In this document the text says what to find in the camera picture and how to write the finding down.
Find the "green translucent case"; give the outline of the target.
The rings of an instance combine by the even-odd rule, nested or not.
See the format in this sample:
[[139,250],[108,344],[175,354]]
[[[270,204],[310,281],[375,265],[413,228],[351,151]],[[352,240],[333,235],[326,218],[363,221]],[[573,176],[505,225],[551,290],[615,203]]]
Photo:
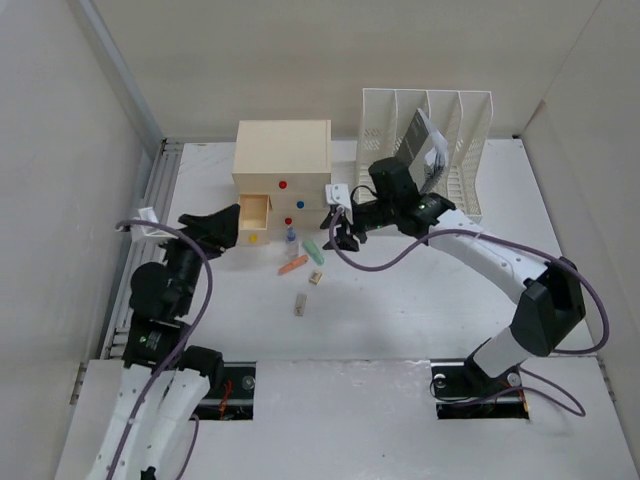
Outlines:
[[316,243],[313,240],[311,239],[304,240],[302,242],[302,246],[305,252],[307,253],[307,255],[315,262],[316,265],[318,266],[324,265],[325,263],[324,255],[321,249],[316,245]]

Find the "small clear spray bottle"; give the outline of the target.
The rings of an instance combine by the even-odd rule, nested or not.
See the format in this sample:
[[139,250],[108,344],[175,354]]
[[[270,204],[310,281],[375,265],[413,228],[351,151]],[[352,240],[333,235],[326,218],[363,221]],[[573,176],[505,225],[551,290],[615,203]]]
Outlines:
[[299,257],[299,242],[295,229],[289,226],[285,235],[286,256],[289,261],[293,261]]

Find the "cream drawer cabinet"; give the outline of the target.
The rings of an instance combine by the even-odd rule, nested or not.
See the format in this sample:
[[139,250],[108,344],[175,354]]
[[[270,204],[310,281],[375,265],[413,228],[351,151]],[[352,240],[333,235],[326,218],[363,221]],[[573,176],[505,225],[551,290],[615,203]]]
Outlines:
[[238,243],[259,246],[288,227],[317,230],[328,212],[329,120],[242,120],[232,178],[239,194]]

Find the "grey setup guide booklet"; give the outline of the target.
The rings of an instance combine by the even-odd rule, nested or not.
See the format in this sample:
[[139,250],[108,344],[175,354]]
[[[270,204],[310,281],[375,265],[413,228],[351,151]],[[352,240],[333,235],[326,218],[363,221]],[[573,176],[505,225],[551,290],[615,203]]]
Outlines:
[[421,194],[433,191],[449,167],[448,142],[422,108],[417,108],[396,157],[407,166]]

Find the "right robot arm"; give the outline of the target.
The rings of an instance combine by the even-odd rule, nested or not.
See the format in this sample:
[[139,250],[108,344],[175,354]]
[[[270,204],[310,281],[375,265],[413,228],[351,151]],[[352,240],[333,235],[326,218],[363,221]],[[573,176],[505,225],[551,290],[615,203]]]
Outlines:
[[369,168],[374,198],[354,203],[345,184],[325,187],[329,213],[322,229],[327,248],[358,251],[368,232],[387,226],[461,261],[497,286],[516,306],[511,323],[474,350],[463,381],[477,394],[495,387],[500,376],[532,357],[547,357],[584,319],[580,278],[564,258],[545,257],[482,233],[453,202],[422,193],[396,157]]

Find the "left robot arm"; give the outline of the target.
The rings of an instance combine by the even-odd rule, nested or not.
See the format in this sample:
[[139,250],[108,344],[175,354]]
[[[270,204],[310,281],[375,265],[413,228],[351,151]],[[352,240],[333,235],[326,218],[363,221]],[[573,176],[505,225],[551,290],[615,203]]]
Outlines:
[[90,479],[167,479],[170,461],[199,402],[223,387],[220,352],[190,344],[184,322],[199,279],[213,294],[211,261],[236,245],[239,204],[206,216],[184,214],[180,228],[163,225],[153,208],[119,222],[134,241],[154,241],[162,261],[137,267],[130,279],[132,317],[120,387]]

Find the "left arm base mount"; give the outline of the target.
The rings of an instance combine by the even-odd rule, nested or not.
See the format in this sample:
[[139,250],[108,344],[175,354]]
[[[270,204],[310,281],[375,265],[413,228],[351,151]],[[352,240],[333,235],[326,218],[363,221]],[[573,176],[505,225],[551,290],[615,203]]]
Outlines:
[[200,420],[252,420],[255,388],[255,363],[227,363],[221,385],[206,394],[194,414]]

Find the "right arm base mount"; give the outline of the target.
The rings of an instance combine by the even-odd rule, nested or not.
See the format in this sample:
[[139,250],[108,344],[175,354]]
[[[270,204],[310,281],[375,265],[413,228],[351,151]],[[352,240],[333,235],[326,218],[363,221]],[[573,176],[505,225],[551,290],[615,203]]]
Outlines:
[[518,366],[490,378],[464,359],[435,359],[430,372],[439,420],[529,419]]

